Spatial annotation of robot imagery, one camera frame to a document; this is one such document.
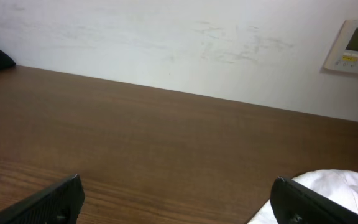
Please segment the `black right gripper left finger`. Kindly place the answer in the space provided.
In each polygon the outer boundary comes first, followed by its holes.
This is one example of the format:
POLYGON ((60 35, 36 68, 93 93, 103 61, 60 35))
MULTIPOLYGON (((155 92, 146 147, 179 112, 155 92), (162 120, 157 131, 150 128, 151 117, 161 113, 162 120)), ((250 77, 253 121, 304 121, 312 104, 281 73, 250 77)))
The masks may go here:
POLYGON ((0 224, 76 224, 85 201, 78 174, 71 175, 0 211, 0 224))

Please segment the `white printed t-shirt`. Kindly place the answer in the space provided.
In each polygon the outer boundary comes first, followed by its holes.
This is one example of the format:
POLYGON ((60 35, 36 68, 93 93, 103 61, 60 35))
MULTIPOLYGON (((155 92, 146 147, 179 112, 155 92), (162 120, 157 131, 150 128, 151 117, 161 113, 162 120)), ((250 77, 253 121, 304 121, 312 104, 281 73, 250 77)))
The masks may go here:
MULTIPOLYGON (((358 214, 358 173, 348 170, 316 170, 292 178, 333 202, 358 214)), ((270 199, 250 219, 249 224, 278 224, 270 199)))

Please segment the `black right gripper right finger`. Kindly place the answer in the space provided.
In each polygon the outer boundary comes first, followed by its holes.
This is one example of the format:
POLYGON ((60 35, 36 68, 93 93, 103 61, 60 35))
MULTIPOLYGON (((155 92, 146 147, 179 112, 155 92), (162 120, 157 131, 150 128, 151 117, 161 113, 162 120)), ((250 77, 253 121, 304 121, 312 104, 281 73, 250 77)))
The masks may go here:
POLYGON ((358 224, 358 214, 285 177, 275 179, 270 204, 279 224, 358 224))

